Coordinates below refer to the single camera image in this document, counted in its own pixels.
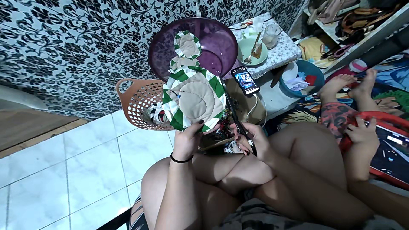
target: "yellow cloth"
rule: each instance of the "yellow cloth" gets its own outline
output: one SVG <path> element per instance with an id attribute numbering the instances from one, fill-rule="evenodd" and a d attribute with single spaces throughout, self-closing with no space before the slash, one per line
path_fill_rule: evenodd
<path id="1" fill-rule="evenodd" d="M 300 42 L 299 47 L 301 49 L 301 56 L 305 61 L 309 61 L 319 68 L 327 68 L 335 60 L 330 61 L 328 58 L 321 60 L 322 54 L 319 50 L 322 44 L 324 43 L 317 37 L 312 37 Z"/>

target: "glass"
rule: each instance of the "glass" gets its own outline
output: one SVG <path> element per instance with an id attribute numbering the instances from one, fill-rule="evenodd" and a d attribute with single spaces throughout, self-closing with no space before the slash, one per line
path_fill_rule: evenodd
<path id="1" fill-rule="evenodd" d="M 277 25 L 268 25 L 263 34 L 263 38 L 261 41 L 266 45 L 267 49 L 271 50 L 272 48 L 276 47 L 280 40 L 280 33 L 281 29 Z"/>
<path id="2" fill-rule="evenodd" d="M 231 30 L 210 18 L 183 18 L 162 28 L 149 47 L 148 62 L 152 72 L 164 82 L 169 78 L 169 63 L 177 54 L 173 39 L 179 31 L 188 30 L 194 34 L 202 47 L 197 57 L 200 67 L 212 74 L 223 77 L 237 59 L 237 40 Z"/>

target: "hand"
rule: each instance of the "hand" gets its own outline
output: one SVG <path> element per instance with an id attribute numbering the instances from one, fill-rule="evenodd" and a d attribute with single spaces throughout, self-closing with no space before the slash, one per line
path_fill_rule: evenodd
<path id="1" fill-rule="evenodd" d="M 349 124 L 345 133 L 351 138 L 354 144 L 365 143 L 373 146 L 379 146 L 378 135 L 376 135 L 376 118 L 372 118 L 368 127 L 365 125 L 365 121 L 360 117 L 355 117 L 358 127 Z"/>
<path id="2" fill-rule="evenodd" d="M 179 161 L 189 159 L 192 154 L 197 151 L 202 133 L 197 133 L 203 127 L 203 120 L 194 123 L 185 129 L 183 132 L 176 131 L 175 143 L 173 147 L 173 158 Z"/>
<path id="3" fill-rule="evenodd" d="M 254 142 L 254 145 L 257 149 L 257 158 L 260 161 L 265 161 L 267 155 L 271 151 L 271 146 L 263 132 L 263 128 L 261 128 L 261 126 L 259 125 L 250 124 L 246 122 L 242 122 L 241 124 L 245 129 L 249 131 L 247 136 L 251 138 Z M 245 155 L 248 156 L 251 152 L 251 147 L 246 137 L 238 133 L 236 124 L 231 124 L 230 128 L 233 128 L 234 139 L 239 144 L 240 149 L 243 150 Z"/>

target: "floral wallpaper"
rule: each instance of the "floral wallpaper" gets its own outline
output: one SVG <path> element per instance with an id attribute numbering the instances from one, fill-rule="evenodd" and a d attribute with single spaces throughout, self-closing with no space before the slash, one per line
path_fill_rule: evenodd
<path id="1" fill-rule="evenodd" d="M 289 30 L 303 0 L 0 0 L 0 84 L 49 112 L 96 119 L 121 108 L 115 84 L 155 78 L 148 47 L 179 18 L 231 25 L 272 11 Z"/>

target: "purple plastic basin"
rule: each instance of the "purple plastic basin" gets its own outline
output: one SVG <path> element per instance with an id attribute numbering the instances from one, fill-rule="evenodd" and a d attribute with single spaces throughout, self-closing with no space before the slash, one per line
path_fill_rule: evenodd
<path id="1" fill-rule="evenodd" d="M 210 18 L 183 18 L 165 26 L 149 46 L 148 62 L 152 72 L 164 82 L 169 78 L 169 64 L 177 56 L 173 39 L 179 31 L 188 30 L 202 46 L 197 58 L 200 66 L 216 76 L 225 76 L 237 59 L 237 40 L 224 24 Z"/>

